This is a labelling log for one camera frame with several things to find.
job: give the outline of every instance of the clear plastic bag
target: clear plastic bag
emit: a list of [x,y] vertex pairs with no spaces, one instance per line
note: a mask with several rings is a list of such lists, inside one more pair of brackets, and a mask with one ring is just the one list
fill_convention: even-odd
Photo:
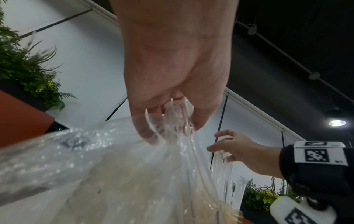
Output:
[[[165,108],[164,116],[122,118],[1,150],[0,216],[10,216],[1,222],[223,223],[191,108],[184,101]],[[52,193],[28,197],[38,192]],[[22,214],[9,215],[4,207],[12,204]]]

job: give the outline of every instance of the hand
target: hand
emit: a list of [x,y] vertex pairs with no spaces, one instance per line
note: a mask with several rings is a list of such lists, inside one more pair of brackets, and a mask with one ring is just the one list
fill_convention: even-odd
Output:
[[215,134],[216,138],[231,136],[208,146],[209,152],[223,150],[231,153],[225,158],[226,162],[241,161],[253,172],[261,175],[282,178],[279,168],[280,148],[266,147],[255,143],[242,133],[231,130],[220,131]]
[[194,105],[195,128],[202,128],[222,102],[238,1],[111,0],[111,4],[124,40],[131,115],[145,114],[146,109],[161,114],[171,98],[186,97]]

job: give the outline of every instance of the green plant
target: green plant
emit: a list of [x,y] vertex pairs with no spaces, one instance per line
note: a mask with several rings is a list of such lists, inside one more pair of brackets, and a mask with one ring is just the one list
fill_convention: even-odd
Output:
[[70,93],[59,92],[60,83],[56,81],[58,67],[46,69],[43,63],[52,59],[56,48],[44,50],[31,55],[30,52],[40,42],[32,44],[34,34],[25,47],[21,47],[18,32],[4,26],[4,13],[0,0],[0,79],[20,86],[30,95],[41,99],[46,107],[62,110],[65,107],[63,98],[73,97]]
[[275,178],[271,179],[271,186],[256,185],[253,179],[247,181],[243,196],[243,204],[252,210],[269,212],[270,205],[280,196],[288,196],[297,203],[301,198],[291,189],[291,186],[284,180],[278,192],[275,190]]

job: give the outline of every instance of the potted plant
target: potted plant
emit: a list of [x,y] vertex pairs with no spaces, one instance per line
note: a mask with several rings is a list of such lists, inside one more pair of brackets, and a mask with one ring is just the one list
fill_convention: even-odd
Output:
[[21,47],[18,32],[3,24],[4,13],[0,0],[0,90],[23,102],[46,111],[51,107],[62,110],[63,98],[74,97],[70,93],[59,92],[56,68],[45,68],[43,63],[52,59],[56,48],[30,54],[35,46],[34,35],[25,47]]
[[301,201],[301,198],[292,191],[291,186],[284,180],[280,190],[277,192],[275,190],[274,177],[271,179],[270,187],[265,185],[258,186],[251,179],[246,183],[241,211],[246,219],[256,224],[277,224],[269,212],[269,207],[280,196],[288,196],[297,203]]

